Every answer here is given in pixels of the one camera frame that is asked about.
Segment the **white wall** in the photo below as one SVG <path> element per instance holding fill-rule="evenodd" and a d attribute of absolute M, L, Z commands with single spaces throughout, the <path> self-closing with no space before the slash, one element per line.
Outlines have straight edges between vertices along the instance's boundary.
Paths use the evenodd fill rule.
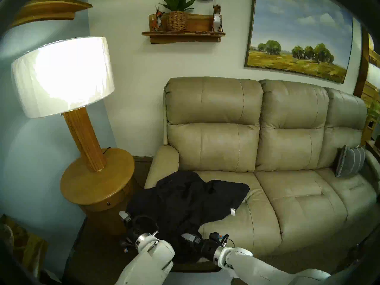
<path fill-rule="evenodd" d="M 252 0 L 216 0 L 226 37 L 220 43 L 151 45 L 141 35 L 148 15 L 162 0 L 88 0 L 91 35 L 107 38 L 115 92 L 105 100 L 117 146 L 133 155 L 153 156 L 162 144 L 162 93 L 169 78 L 219 76 L 281 79 L 353 93 L 361 57 L 361 28 L 354 20 L 351 58 L 344 84 L 281 71 L 244 68 Z M 197 0 L 195 14 L 212 14 L 212 2 Z"/>

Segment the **grass field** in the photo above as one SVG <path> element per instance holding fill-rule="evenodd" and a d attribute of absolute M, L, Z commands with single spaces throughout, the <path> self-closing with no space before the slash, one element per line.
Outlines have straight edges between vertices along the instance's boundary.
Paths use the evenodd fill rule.
<path fill-rule="evenodd" d="M 270 55 L 265 52 L 250 51 L 248 66 L 277 68 L 296 71 L 343 83 L 347 70 L 326 62 L 317 63 L 310 60 L 299 60 L 290 54 Z"/>

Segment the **gray striped pillow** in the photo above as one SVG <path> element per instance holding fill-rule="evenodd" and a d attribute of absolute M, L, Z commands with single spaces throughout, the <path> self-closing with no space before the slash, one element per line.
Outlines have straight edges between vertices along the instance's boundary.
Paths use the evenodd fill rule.
<path fill-rule="evenodd" d="M 364 147 L 349 148 L 344 145 L 339 156 L 335 176 L 341 178 L 357 174 L 362 169 L 365 158 Z"/>

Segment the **blue wall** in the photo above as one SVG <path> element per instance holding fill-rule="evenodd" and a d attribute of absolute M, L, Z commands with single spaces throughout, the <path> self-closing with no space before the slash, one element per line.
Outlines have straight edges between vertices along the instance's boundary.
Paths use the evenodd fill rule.
<path fill-rule="evenodd" d="M 88 13 L 84 10 L 73 21 L 14 27 L 0 40 L 0 213 L 49 242 L 45 267 L 58 276 L 64 271 L 85 218 L 59 190 L 61 175 L 80 154 L 63 117 L 29 119 L 24 115 L 10 68 L 12 61 L 28 50 L 89 35 Z M 87 110 L 100 146 L 116 147 L 104 102 L 94 103 Z"/>

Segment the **round side table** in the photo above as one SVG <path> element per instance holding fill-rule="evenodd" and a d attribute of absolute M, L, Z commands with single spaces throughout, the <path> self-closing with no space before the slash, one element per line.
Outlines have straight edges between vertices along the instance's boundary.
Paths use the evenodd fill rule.
<path fill-rule="evenodd" d="M 99 172 L 89 172 L 82 157 L 75 160 L 64 172 L 60 189 L 70 202 L 78 204 L 86 213 L 88 224 L 111 235 L 126 232 L 119 216 L 138 190 L 132 177 L 134 159 L 118 148 L 103 149 L 106 167 Z"/>

